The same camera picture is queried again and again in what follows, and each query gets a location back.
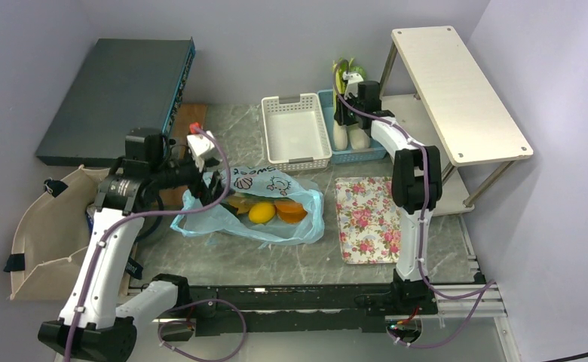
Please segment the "green napa cabbage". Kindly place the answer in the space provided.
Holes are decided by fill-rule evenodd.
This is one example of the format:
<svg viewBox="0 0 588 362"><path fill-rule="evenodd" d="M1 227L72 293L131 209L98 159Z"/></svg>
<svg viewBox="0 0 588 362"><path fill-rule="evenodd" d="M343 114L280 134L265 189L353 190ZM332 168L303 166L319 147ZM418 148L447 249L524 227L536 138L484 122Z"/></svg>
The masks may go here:
<svg viewBox="0 0 588 362"><path fill-rule="evenodd" d="M354 58L350 58L348 62L349 72L356 72L360 75L361 80L366 80L366 71L362 66L354 63ZM348 139L350 147L353 150L368 149L370 147L370 138L366 132L358 127L357 124L348 126Z"/></svg>

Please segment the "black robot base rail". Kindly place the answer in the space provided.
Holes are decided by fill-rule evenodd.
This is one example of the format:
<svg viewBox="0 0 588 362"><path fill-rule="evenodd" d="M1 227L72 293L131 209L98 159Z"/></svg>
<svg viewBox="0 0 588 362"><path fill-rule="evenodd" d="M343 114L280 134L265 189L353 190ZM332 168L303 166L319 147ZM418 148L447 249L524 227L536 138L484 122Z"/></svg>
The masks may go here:
<svg viewBox="0 0 588 362"><path fill-rule="evenodd" d="M190 298L161 314L192 321L197 336L359 330L382 333L393 320L437 314L436 297L399 278L388 283L189 287Z"/></svg>

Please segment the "orange pumpkin slice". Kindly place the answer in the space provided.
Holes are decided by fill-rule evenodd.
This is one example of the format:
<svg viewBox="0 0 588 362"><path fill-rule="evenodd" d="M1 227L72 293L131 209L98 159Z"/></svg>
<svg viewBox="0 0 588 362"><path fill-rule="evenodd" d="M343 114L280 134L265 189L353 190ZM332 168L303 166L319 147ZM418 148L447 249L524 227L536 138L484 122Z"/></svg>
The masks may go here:
<svg viewBox="0 0 588 362"><path fill-rule="evenodd" d="M295 201L276 200L274 206L279 219L289 224L299 223L308 215L304 207Z"/></svg>

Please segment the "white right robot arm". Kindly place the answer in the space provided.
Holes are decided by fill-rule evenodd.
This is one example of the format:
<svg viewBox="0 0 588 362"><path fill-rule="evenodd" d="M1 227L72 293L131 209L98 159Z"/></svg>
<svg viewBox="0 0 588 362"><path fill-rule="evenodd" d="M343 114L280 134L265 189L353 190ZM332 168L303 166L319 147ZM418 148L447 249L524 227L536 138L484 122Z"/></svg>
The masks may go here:
<svg viewBox="0 0 588 362"><path fill-rule="evenodd" d="M362 111L333 88L339 108L355 115L354 123L367 129L394 160L391 194L400 208L401 254L394 268L390 304L399 313L412 310L419 300L431 300L427 278L428 230L438 200L443 194L440 153L436 146L425 146L410 136L387 111Z"/></svg>

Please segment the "light blue printed grocery bag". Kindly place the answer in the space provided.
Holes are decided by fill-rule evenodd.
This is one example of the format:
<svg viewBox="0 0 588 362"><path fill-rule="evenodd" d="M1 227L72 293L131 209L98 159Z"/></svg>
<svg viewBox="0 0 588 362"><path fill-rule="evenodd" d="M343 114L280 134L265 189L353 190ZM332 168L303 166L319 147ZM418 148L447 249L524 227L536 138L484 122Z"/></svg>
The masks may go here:
<svg viewBox="0 0 588 362"><path fill-rule="evenodd" d="M261 201L294 201L307 215L300 222L288 223L275 216L267 222L254 223L247 213L227 201L214 208L191 215L179 215L171 229L185 237L224 232L269 244L297 245L319 241L325 231L323 194L313 182L298 180L275 167L233 167L231 194L250 204Z"/></svg>

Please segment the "beige canvas tote bag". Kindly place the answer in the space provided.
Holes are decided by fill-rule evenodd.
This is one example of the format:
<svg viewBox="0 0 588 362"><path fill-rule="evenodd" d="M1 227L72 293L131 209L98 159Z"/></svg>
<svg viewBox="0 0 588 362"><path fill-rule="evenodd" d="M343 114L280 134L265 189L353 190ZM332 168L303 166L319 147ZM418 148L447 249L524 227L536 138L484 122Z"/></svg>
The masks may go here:
<svg viewBox="0 0 588 362"><path fill-rule="evenodd" d="M4 268L11 276L10 300L69 298L93 234L87 208L108 172L80 166L43 182L43 194L19 222Z"/></svg>

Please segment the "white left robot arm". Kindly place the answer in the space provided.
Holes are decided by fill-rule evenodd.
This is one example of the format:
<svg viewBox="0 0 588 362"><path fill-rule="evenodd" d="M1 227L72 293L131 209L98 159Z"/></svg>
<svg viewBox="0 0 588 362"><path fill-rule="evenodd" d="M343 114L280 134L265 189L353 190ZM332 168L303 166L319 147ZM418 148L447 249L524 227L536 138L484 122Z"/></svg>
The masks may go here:
<svg viewBox="0 0 588 362"><path fill-rule="evenodd" d="M78 279L58 318L45 321L38 331L38 340L66 361L126 361L141 330L154 319L166 313L179 317L195 307L188 280L168 274L156 276L124 304L118 301L121 278L145 219L166 215L150 208L160 191L187 186L207 211L231 190L229 170L204 181L209 160L219 156L227 161L211 133L194 125L182 159L173 158L170 147L159 130L132 129L124 155L99 185Z"/></svg>

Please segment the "green celery stalks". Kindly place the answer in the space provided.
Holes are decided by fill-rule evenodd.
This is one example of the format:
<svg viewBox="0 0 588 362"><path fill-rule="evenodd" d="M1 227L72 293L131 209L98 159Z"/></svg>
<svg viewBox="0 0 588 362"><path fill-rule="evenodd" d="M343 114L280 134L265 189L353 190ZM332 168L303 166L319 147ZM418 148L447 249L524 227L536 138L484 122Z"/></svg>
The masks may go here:
<svg viewBox="0 0 588 362"><path fill-rule="evenodd" d="M332 104L333 104L333 129L332 129L332 136L335 145L336 151L344 151L348 147L348 132L346 129L339 124L336 119L337 111L339 110L338 104L339 101L337 100L338 91L341 89L339 83L341 82L341 76L339 75L341 71L341 66L345 60L343 58L339 58L336 62L332 65Z"/></svg>

